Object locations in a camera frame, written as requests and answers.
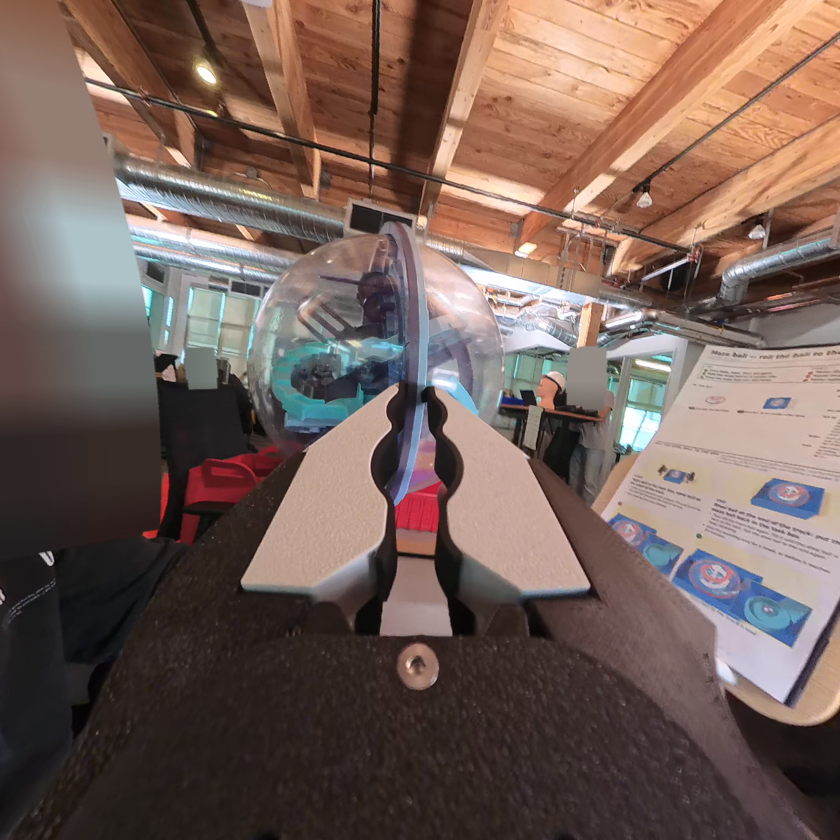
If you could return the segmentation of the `silver ventilation duct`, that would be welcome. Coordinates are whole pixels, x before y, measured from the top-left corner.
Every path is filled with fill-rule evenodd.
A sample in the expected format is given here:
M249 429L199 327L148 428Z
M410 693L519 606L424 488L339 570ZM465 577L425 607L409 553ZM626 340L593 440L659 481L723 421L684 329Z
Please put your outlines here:
M112 156L112 168L122 199L315 245L375 235L388 224L401 223L416 231L415 217L370 203L350 200L345 208L326 206L124 152ZM267 284L299 259L299 255L194 227L134 216L127 219L134 254L163 266Z

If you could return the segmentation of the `clear plastic maze ball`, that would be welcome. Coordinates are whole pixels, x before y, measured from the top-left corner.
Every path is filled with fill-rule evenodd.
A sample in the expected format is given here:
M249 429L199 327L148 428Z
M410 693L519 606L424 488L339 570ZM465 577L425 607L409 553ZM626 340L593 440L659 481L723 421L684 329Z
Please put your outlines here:
M451 396L493 430L501 331L485 294L405 224L334 240L268 289L248 352L255 414L276 456L304 452L393 385Z

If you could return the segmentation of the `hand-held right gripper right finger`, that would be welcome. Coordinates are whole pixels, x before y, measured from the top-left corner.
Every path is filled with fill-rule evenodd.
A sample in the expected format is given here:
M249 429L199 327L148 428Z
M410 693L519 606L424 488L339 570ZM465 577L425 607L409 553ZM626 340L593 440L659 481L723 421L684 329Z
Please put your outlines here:
M448 392L424 393L436 444L435 570L448 598L527 602L591 584L530 460Z

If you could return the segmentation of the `wooden instruction board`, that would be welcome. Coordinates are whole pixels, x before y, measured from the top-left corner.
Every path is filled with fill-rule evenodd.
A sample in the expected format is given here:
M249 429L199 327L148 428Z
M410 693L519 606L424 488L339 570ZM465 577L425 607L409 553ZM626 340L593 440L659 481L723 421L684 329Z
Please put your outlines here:
M705 349L602 517L765 717L838 713L839 349Z

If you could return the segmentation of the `black backpack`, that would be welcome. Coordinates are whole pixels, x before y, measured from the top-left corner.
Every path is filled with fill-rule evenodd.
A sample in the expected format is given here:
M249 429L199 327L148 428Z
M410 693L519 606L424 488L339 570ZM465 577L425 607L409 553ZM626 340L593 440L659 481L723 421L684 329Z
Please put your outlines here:
M114 658L184 551L134 537L2 560L2 809L25 806L69 746L66 666Z

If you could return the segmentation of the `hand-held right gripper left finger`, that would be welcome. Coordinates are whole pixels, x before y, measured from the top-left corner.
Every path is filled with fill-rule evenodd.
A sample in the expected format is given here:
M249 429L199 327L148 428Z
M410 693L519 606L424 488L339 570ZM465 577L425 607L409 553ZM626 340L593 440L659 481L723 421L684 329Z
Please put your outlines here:
M396 575L394 502L406 384L391 385L311 444L246 569L247 592L364 605Z

